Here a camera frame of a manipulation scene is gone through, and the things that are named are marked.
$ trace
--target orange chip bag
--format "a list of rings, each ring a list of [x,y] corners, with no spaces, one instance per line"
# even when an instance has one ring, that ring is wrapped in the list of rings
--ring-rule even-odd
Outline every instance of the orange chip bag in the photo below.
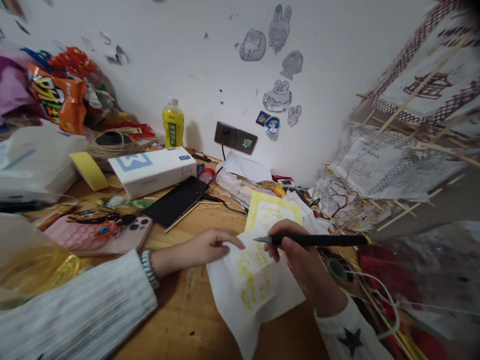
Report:
[[[28,79],[33,97],[40,102],[46,119],[67,133],[85,135],[85,81],[55,77],[33,64],[28,65]]]

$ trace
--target black star pattern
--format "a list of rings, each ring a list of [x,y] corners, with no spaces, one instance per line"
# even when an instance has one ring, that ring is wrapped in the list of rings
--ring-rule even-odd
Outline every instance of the black star pattern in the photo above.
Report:
[[[353,359],[355,350],[364,345],[360,341],[360,329],[358,329],[355,333],[345,329],[345,336],[345,338],[339,338],[338,341],[350,350],[350,356]]]

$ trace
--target pink phone case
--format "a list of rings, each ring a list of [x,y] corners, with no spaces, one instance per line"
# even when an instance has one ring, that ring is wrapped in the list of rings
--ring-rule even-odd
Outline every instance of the pink phone case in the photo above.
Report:
[[[94,234],[98,225],[80,224],[71,221],[68,215],[62,216],[53,223],[45,235],[75,255],[109,255],[126,254],[132,249],[139,249],[152,227],[149,217],[137,217],[128,226],[122,226],[110,237]]]

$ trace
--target wall socket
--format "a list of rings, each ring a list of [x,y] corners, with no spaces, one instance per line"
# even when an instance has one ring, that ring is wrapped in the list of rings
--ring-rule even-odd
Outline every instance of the wall socket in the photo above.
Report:
[[[233,148],[245,154],[251,154],[254,151],[258,137],[249,132],[239,130],[236,127],[217,121],[215,131],[215,142],[223,146]]]

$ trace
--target white sleeve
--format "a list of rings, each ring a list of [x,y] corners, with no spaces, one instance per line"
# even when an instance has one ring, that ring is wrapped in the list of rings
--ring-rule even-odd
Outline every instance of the white sleeve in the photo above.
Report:
[[[331,360],[388,360],[392,355],[380,343],[374,329],[348,297],[346,308],[332,317],[314,316]]]
[[[1,358],[104,359],[156,307],[132,250],[22,306],[0,311]]]

